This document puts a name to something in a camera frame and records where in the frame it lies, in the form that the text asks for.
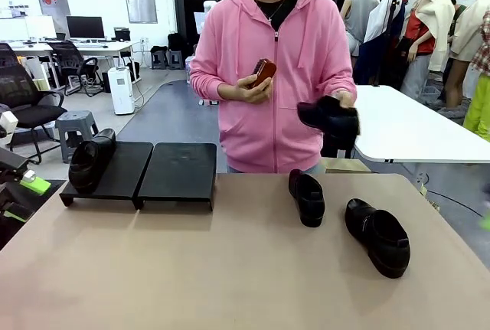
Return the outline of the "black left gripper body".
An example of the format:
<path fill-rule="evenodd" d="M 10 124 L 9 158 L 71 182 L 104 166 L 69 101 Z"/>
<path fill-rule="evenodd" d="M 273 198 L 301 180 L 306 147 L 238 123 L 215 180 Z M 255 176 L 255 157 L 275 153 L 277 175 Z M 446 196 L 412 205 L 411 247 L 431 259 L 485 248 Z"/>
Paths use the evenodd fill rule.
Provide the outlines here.
<path fill-rule="evenodd" d="M 27 164 L 26 158 L 1 148 L 1 207 L 28 207 L 25 197 L 28 191 L 21 185 Z"/>

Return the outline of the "person's right hand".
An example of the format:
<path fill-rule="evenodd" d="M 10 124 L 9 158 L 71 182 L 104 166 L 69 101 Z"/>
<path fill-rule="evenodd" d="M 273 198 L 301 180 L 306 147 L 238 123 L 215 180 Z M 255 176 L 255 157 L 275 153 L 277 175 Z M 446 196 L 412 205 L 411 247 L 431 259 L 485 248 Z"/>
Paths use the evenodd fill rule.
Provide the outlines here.
<path fill-rule="evenodd" d="M 257 75 L 254 74 L 238 80 L 237 99 L 239 101 L 260 104 L 270 98 L 273 90 L 273 79 L 267 77 L 261 83 L 255 84 L 257 79 Z"/>

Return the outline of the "person's left hand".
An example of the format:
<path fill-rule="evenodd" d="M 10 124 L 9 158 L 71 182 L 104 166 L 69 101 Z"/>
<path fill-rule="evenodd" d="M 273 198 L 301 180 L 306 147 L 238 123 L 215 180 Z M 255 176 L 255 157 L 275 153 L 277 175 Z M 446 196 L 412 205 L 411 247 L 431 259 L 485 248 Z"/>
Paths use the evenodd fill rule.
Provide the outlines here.
<path fill-rule="evenodd" d="M 339 101 L 340 107 L 345 109 L 354 108 L 356 98 L 352 93 L 346 90 L 339 90 L 332 96 Z"/>

